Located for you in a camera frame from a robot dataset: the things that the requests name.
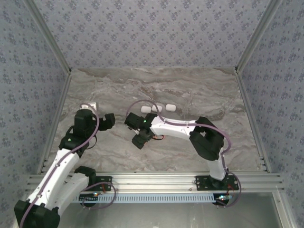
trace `wall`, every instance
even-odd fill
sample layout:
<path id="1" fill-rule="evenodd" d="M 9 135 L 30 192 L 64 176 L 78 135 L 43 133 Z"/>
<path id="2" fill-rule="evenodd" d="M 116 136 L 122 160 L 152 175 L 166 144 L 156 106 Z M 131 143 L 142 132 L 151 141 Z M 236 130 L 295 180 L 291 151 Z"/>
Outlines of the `wall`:
<path id="1" fill-rule="evenodd" d="M 35 0 L 72 68 L 235 66 L 268 0 Z"/>
<path id="2" fill-rule="evenodd" d="M 1 0 L 0 9 L 0 227 L 10 227 L 65 75 L 23 2 Z"/>
<path id="3" fill-rule="evenodd" d="M 304 227 L 304 2 L 284 0 L 245 67 L 247 87 L 274 172 L 284 175 Z"/>

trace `purple cable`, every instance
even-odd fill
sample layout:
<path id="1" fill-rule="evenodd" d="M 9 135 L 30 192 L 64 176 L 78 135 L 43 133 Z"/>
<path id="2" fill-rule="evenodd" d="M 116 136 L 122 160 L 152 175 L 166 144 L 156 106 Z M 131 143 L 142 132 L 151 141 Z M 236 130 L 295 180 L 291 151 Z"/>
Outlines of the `purple cable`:
<path id="1" fill-rule="evenodd" d="M 48 184 L 49 180 L 51 179 L 51 177 L 53 176 L 54 172 L 56 171 L 57 167 L 59 167 L 59 165 L 61 164 L 61 162 L 67 157 L 69 156 L 71 153 L 74 153 L 75 151 L 79 150 L 80 148 L 82 148 L 84 145 L 86 145 L 88 142 L 91 141 L 91 139 L 94 137 L 94 135 L 97 133 L 98 131 L 98 126 L 99 126 L 99 116 L 98 116 L 98 113 L 97 111 L 93 108 L 93 106 L 89 105 L 89 104 L 86 104 L 86 103 L 82 103 L 80 104 L 80 107 L 82 105 L 87 105 L 88 107 L 90 107 L 94 113 L 95 113 L 95 116 L 96 116 L 96 128 L 95 130 L 93 131 L 92 135 L 84 142 L 82 143 L 81 145 L 79 145 L 78 147 L 75 147 L 74 149 L 72 149 L 69 153 L 65 154 L 57 163 L 58 166 L 55 166 L 51 173 L 49 174 L 49 176 L 47 177 L 46 181 L 44 182 L 44 184 L 42 185 L 40 191 L 38 192 L 37 195 L 41 195 L 41 193 L 43 192 L 44 188 L 46 187 L 46 185 Z M 24 221 L 25 221 L 25 218 L 27 217 L 27 215 L 29 214 L 30 210 L 32 209 L 32 207 L 35 205 L 35 203 L 37 202 L 38 200 L 38 196 L 36 196 L 36 198 L 33 200 L 33 202 L 29 205 L 28 209 L 25 211 L 22 219 L 21 219 L 21 222 L 20 222 L 20 226 L 19 228 L 23 228 L 23 225 L 24 225 Z"/>
<path id="2" fill-rule="evenodd" d="M 98 207 L 98 208 L 88 208 L 88 207 L 85 206 L 85 201 L 86 201 L 86 199 L 87 199 L 88 197 L 85 197 L 84 200 L 82 201 L 82 206 L 84 207 L 84 209 L 88 209 L 88 210 L 99 210 L 99 209 L 107 208 L 107 207 L 111 206 L 111 205 L 114 203 L 114 201 L 115 201 L 115 199 L 116 199 L 116 188 L 114 187 L 114 185 L 113 185 L 111 182 L 99 182 L 99 183 L 96 183 L 96 184 L 92 184 L 91 186 L 89 186 L 89 187 L 83 189 L 82 191 L 89 190 L 89 189 L 91 189 L 92 187 L 95 187 L 95 186 L 100 185 L 100 184 L 107 184 L 107 185 L 110 185 L 110 186 L 113 188 L 113 190 L 114 190 L 113 199 L 112 199 L 111 202 L 109 202 L 107 205 L 104 205 L 104 206 L 101 206 L 101 207 Z"/>
<path id="3" fill-rule="evenodd" d="M 220 156 L 221 156 L 221 158 L 222 158 L 222 164 L 223 164 L 223 168 L 224 168 L 225 172 L 228 173 L 228 174 L 233 175 L 233 176 L 237 179 L 238 185 L 239 185 L 239 194 L 238 194 L 238 196 L 237 196 L 237 198 L 236 198 L 236 200 L 235 200 L 234 202 L 232 202 L 232 203 L 229 204 L 229 205 L 225 205 L 225 206 L 223 206 L 223 207 L 229 208 L 229 207 L 235 205 L 235 204 L 239 201 L 239 199 L 240 199 L 240 197 L 241 197 L 241 194 L 242 194 L 242 186 L 241 186 L 241 182 L 239 181 L 238 177 L 237 177 L 234 173 L 228 171 L 227 168 L 226 168 L 226 165 L 225 165 L 225 160 L 224 160 L 224 156 L 223 156 L 223 155 L 224 155 L 225 153 L 227 153 L 227 152 L 230 150 L 231 145 L 232 145 L 231 140 L 229 139 L 228 135 L 227 135 L 225 132 L 221 131 L 220 129 L 218 129 L 218 128 L 216 128 L 216 127 L 213 127 L 213 126 L 210 126 L 210 125 L 206 125 L 206 124 L 200 124 L 200 123 L 194 123 L 194 124 L 193 124 L 193 123 L 189 123 L 189 124 L 184 124 L 184 123 L 182 123 L 182 124 L 181 124 L 181 123 L 173 123 L 173 122 L 170 122 L 170 121 L 166 121 L 166 120 L 162 117 L 161 113 L 159 112 L 159 109 L 158 109 L 156 103 L 153 102 L 153 101 L 150 101 L 150 100 L 145 100 L 145 99 L 143 99 L 143 100 L 138 100 L 138 101 L 133 102 L 133 103 L 129 106 L 129 108 L 128 108 L 127 112 L 126 112 L 126 117 L 129 115 L 130 109 L 131 109 L 136 103 L 139 103 L 139 102 L 149 102 L 149 103 L 153 104 L 153 105 L 156 107 L 156 113 L 157 113 L 157 115 L 158 115 L 159 118 L 160 118 L 164 123 L 166 123 L 166 124 L 170 124 L 170 125 L 173 125 L 173 126 L 182 126 L 182 127 L 185 127 L 185 126 L 206 127 L 206 128 L 210 128 L 210 129 L 212 129 L 212 130 L 214 130 L 214 131 L 217 131 L 218 133 L 220 133 L 221 135 L 223 135 L 223 136 L 226 138 L 226 140 L 227 140 L 227 142 L 228 142 L 228 147 L 220 154 Z"/>

